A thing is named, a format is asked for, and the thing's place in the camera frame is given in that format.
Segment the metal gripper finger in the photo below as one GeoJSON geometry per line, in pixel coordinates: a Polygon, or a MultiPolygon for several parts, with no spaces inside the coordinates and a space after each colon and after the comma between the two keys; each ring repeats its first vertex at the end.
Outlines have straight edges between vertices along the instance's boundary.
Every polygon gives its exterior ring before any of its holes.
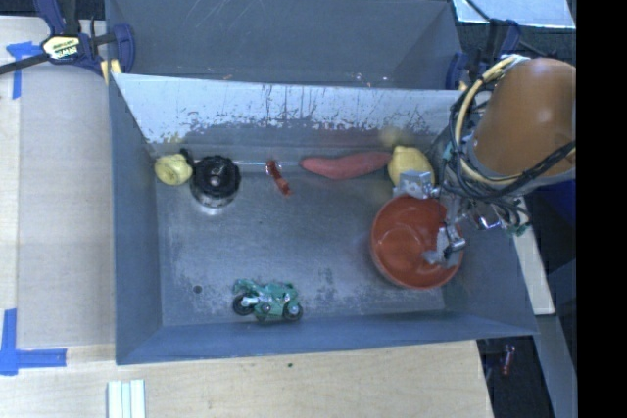
{"type": "Polygon", "coordinates": [[[441,225],[436,236],[436,246],[422,254],[423,259],[432,265],[454,267],[458,265],[466,240],[455,225],[441,225]]]}
{"type": "Polygon", "coordinates": [[[437,187],[431,179],[431,171],[407,170],[402,172],[399,182],[393,189],[393,195],[400,197],[411,196],[415,199],[426,200],[437,195],[437,187]]]}

